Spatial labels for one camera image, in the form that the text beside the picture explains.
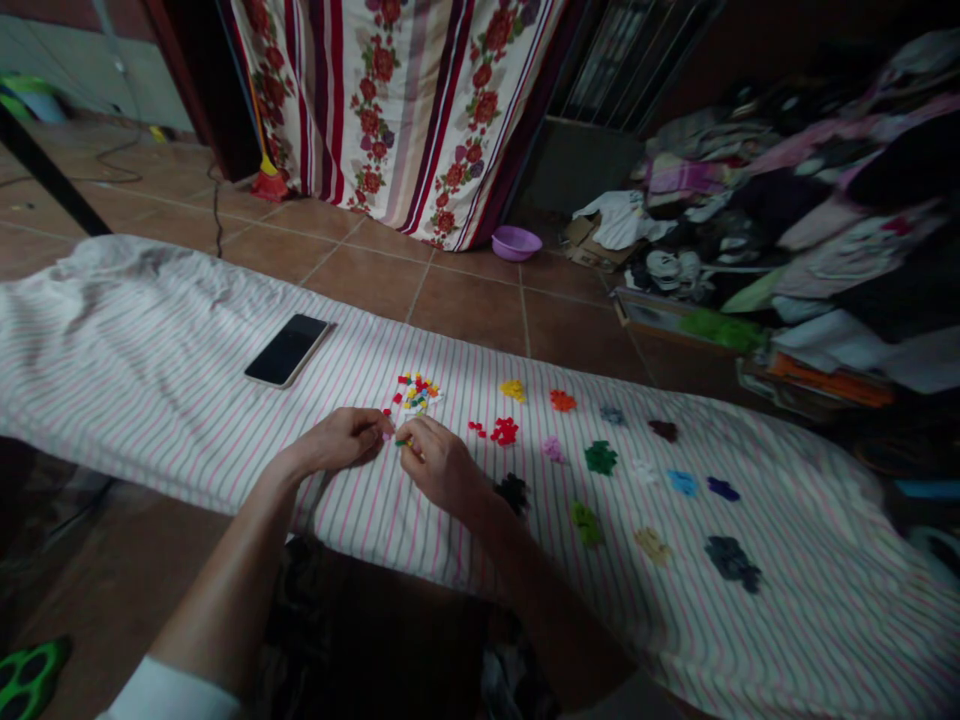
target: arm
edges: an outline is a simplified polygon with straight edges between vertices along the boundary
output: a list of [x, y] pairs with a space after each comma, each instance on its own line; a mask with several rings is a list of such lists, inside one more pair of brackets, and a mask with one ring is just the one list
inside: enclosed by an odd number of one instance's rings
[[592, 707], [620, 687], [636, 665], [493, 492], [463, 441], [428, 417], [397, 431], [398, 440], [410, 438], [414, 448], [403, 448], [403, 469], [493, 561], [564, 712]]
[[369, 459], [392, 431], [378, 410], [340, 408], [281, 451], [148, 655], [235, 696], [251, 688], [300, 483]]

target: striped curtain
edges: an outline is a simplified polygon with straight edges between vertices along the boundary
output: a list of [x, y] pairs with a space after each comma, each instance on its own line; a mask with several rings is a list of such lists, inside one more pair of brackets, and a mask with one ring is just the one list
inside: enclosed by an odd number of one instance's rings
[[288, 187], [444, 250], [489, 237], [565, 0], [232, 2]]

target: smartphone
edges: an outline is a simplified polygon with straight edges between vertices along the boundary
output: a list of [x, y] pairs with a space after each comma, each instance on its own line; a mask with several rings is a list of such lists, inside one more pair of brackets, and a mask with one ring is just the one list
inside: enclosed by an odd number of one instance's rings
[[265, 385], [290, 387], [330, 327], [322, 320], [294, 315], [243, 374]]

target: metal grate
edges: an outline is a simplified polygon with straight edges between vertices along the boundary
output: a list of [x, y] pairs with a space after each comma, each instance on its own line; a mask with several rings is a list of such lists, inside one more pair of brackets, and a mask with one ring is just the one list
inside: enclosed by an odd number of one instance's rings
[[637, 134], [723, 0], [618, 0], [594, 20], [550, 107], [563, 120]]

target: bed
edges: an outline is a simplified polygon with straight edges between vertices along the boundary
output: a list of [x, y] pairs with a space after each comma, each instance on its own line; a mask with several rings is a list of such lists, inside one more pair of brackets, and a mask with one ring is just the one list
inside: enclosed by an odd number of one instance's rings
[[[293, 313], [336, 323], [295, 385], [243, 369]], [[721, 717], [927, 717], [957, 687], [960, 601], [880, 510], [876, 480], [788, 423], [723, 402], [566, 370], [376, 317], [207, 255], [112, 235], [0, 284], [0, 434], [234, 513], [269, 459], [341, 405], [393, 407], [398, 375], [441, 388], [430, 414], [492, 479], [529, 488], [532, 536], [655, 678]], [[499, 386], [520, 380], [526, 402]], [[576, 399], [557, 412], [551, 390]], [[601, 406], [622, 410], [606, 422]], [[480, 438], [512, 417], [513, 445]], [[668, 442], [649, 420], [676, 423]], [[556, 436], [566, 463], [542, 442]], [[612, 475], [585, 449], [607, 441]], [[678, 492], [668, 471], [697, 481]], [[741, 495], [710, 492], [708, 476]], [[580, 502], [602, 544], [571, 519]], [[296, 530], [378, 565], [496, 598], [496, 573], [460, 524], [402, 473], [396, 448], [310, 478]], [[635, 539], [669, 546], [657, 564]], [[735, 537], [762, 576], [724, 580], [705, 551]]]

